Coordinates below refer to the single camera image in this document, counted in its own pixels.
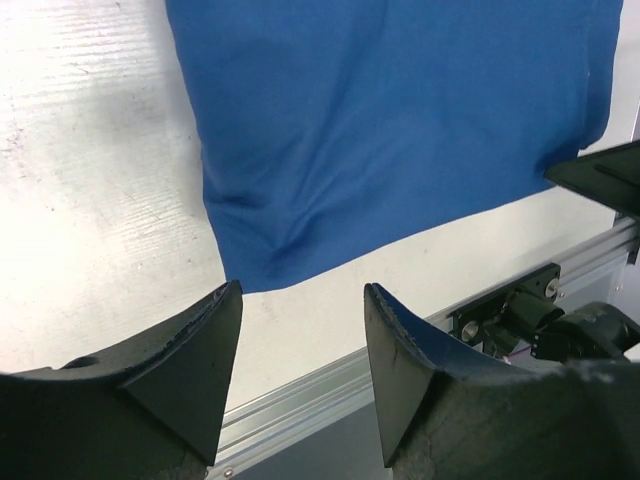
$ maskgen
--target white table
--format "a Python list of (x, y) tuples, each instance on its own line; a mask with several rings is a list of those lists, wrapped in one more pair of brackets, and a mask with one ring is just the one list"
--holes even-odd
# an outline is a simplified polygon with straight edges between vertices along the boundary
[[(224, 277), (163, 2), (0, 0), (0, 22), (0, 370), (11, 372), (109, 346)], [(627, 0), (610, 127), (593, 148), (631, 136), (639, 22), (640, 0)], [(426, 316), (612, 219), (551, 190), (248, 295), (228, 408), (362, 347), (366, 282)]]

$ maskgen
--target silver bolt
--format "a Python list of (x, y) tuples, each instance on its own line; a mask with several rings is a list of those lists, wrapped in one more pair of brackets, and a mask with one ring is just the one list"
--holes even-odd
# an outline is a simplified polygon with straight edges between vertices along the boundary
[(462, 329), (462, 341), (468, 343), (473, 340), (473, 338), (478, 334), (478, 330), (480, 330), (478, 322), (467, 323)]
[(547, 298), (553, 297), (556, 293), (558, 293), (558, 285), (560, 285), (560, 281), (557, 278), (551, 279), (551, 281), (547, 284), (547, 288), (544, 289), (544, 295)]

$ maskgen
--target table surface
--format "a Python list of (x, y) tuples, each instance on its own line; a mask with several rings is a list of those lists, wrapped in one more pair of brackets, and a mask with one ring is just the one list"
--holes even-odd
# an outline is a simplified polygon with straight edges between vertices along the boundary
[[(631, 137), (639, 20), (640, 0), (627, 0), (612, 118), (592, 149)], [(0, 370), (13, 372), (127, 338), (224, 275), (163, 3), (0, 0), (0, 22)], [(366, 282), (426, 316), (612, 219), (555, 189), (247, 295), (228, 408), (362, 347)]]

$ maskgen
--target screw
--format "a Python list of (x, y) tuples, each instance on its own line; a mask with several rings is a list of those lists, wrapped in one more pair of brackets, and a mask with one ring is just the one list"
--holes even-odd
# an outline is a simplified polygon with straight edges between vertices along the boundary
[(551, 281), (547, 284), (547, 288), (544, 289), (545, 297), (551, 298), (556, 293), (558, 293), (559, 284), (560, 284), (560, 281), (557, 278), (552, 278)]
[(478, 334), (480, 327), (477, 322), (469, 322), (462, 329), (462, 341), (465, 343), (470, 342)]

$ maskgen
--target fabric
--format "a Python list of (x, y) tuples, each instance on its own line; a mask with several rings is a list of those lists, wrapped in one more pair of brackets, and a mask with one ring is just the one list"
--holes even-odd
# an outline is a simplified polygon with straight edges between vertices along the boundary
[(608, 121), (622, 0), (166, 0), (245, 292), (548, 188)]

